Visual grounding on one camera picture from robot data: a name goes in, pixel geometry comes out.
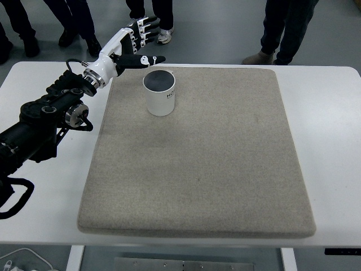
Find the paper cup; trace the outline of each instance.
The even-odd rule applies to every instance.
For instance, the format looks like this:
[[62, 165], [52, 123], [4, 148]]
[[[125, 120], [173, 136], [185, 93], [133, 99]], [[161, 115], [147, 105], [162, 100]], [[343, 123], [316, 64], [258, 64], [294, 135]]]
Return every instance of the paper cup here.
[[143, 78], [148, 111], [155, 116], [166, 116], [174, 109], [175, 78], [169, 71], [152, 71]]

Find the beige mat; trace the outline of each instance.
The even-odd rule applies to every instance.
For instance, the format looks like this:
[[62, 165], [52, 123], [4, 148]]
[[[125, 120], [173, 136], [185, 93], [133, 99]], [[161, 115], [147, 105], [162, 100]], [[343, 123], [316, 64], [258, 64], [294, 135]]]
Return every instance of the beige mat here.
[[[164, 117], [146, 107], [142, 78], [153, 69], [176, 79], [175, 109]], [[116, 78], [78, 227], [149, 237], [313, 235], [275, 73], [149, 68]]]

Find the person's leg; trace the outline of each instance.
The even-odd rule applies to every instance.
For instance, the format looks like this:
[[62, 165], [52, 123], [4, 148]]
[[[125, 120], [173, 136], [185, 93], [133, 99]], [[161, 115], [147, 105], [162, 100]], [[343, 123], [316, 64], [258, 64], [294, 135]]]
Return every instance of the person's leg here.
[[167, 44], [173, 34], [173, 0], [152, 0], [154, 14], [160, 19], [157, 43]]
[[129, 17], [131, 19], [140, 19], [146, 15], [144, 0], [126, 0], [125, 2], [130, 9]]
[[267, 0], [265, 28], [261, 38], [261, 50], [243, 59], [243, 65], [271, 65], [273, 54], [280, 44], [290, 0]]
[[6, 37], [4, 27], [0, 23], [0, 64], [7, 62], [12, 46], [12, 43]]
[[159, 18], [159, 27], [170, 30], [173, 27], [173, 0], [152, 0], [154, 15]]
[[30, 24], [23, 4], [20, 0], [1, 0], [1, 3], [4, 5], [5, 11], [9, 16], [11, 27], [24, 42], [26, 56], [32, 58], [38, 55], [40, 49], [35, 38], [36, 31]]
[[9, 16], [11, 27], [19, 34], [19, 37], [22, 40], [34, 38], [36, 31], [32, 28], [28, 14], [20, 0], [1, 0], [0, 2]]
[[97, 57], [102, 47], [95, 37], [93, 18], [86, 0], [67, 0], [80, 36], [88, 45], [89, 54]]
[[291, 1], [276, 65], [287, 65], [292, 61], [300, 48], [317, 3], [318, 0]]
[[95, 34], [94, 22], [86, 0], [67, 0], [67, 4], [80, 36], [84, 40], [92, 38]]
[[265, 30], [261, 38], [261, 51], [265, 54], [273, 54], [280, 45], [289, 5], [290, 0], [267, 0], [263, 21]]
[[78, 35], [78, 29], [67, 3], [65, 0], [44, 0], [44, 2], [64, 27], [64, 31], [59, 38], [59, 46], [68, 47]]
[[44, 0], [64, 29], [76, 30], [73, 16], [65, 0]]

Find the cup rim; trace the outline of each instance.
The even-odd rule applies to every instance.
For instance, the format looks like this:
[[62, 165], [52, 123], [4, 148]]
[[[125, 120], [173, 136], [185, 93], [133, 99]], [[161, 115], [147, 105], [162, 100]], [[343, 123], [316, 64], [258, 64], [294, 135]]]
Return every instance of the cup rim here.
[[[144, 83], [145, 77], [146, 77], [148, 74], [150, 74], [150, 73], [152, 73], [152, 72], [156, 72], [156, 71], [164, 71], [164, 72], [167, 72], [167, 73], [169, 73], [169, 74], [172, 75], [172, 77], [173, 77], [173, 84], [172, 84], [172, 86], [171, 86], [170, 88], [168, 88], [168, 89], [166, 89], [166, 90], [163, 90], [163, 91], [154, 91], [154, 90], [151, 90], [151, 89], [149, 89], [149, 88], [146, 87], [146, 85], [145, 85], [145, 83]], [[174, 77], [174, 75], [173, 75], [173, 72], [170, 72], [170, 71], [168, 71], [168, 70], [166, 70], [166, 69], [156, 69], [155, 71], [151, 71], [151, 72], [149, 72], [148, 74], [143, 77], [143, 80], [142, 80], [142, 81], [143, 81], [143, 86], [144, 86], [147, 90], [149, 90], [150, 92], [153, 92], [153, 93], [164, 93], [164, 92], [169, 91], [170, 89], [174, 88], [174, 85], [175, 85], [175, 77]]]

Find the black cable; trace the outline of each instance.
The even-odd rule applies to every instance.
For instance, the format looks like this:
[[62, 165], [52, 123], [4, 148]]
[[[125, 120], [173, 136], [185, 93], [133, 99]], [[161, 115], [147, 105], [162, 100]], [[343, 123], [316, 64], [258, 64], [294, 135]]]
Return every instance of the black cable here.
[[83, 63], [83, 61], [79, 60], [79, 59], [76, 59], [76, 58], [69, 58], [66, 63], [67, 63], [67, 67], [68, 67], [68, 70], [72, 72], [72, 69], [69, 65], [69, 62], [79, 62], [79, 63]]

